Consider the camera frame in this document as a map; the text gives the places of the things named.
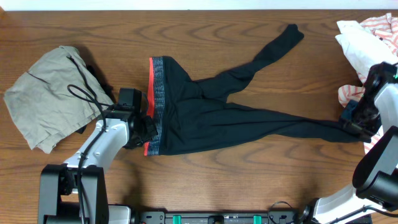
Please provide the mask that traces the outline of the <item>black leggings with red waistband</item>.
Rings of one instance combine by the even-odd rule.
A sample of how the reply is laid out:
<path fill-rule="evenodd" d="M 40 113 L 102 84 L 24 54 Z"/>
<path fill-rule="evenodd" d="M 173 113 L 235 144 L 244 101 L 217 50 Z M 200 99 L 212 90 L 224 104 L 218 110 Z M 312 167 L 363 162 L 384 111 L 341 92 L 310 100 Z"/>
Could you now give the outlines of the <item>black leggings with red waistband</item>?
<path fill-rule="evenodd" d="M 328 142 L 364 141 L 360 134 L 344 130 L 337 121 L 315 120 L 227 101 L 230 94 L 244 90 L 256 72 L 281 59 L 303 38 L 297 25 L 289 24 L 251 62 L 197 81 L 172 57 L 150 58 L 147 114 L 158 134 L 145 143 L 144 154 L 169 156 L 210 151 L 271 134 Z"/>

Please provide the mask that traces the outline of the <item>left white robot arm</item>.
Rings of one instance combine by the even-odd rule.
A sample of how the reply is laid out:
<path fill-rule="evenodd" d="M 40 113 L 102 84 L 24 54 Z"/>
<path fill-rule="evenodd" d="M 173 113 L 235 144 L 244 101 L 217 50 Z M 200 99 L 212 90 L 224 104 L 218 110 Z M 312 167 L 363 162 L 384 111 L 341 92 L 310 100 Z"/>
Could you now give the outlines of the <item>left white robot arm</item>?
<path fill-rule="evenodd" d="M 122 148 L 141 147 L 156 135 L 150 116 L 134 110 L 105 111 L 74 155 L 43 168 L 38 223 L 135 223 L 130 207 L 108 202 L 104 175 Z"/>

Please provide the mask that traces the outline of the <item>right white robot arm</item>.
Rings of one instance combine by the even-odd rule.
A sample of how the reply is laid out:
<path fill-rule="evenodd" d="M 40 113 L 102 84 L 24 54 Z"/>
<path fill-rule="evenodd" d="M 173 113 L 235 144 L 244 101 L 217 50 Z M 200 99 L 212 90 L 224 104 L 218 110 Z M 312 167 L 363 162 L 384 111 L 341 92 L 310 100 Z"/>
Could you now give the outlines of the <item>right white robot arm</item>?
<path fill-rule="evenodd" d="M 364 86 L 340 121 L 366 137 L 379 128 L 384 134 L 358 163 L 352 183 L 307 205 L 297 223 L 372 223 L 372 213 L 397 217 L 397 64 L 373 65 Z"/>

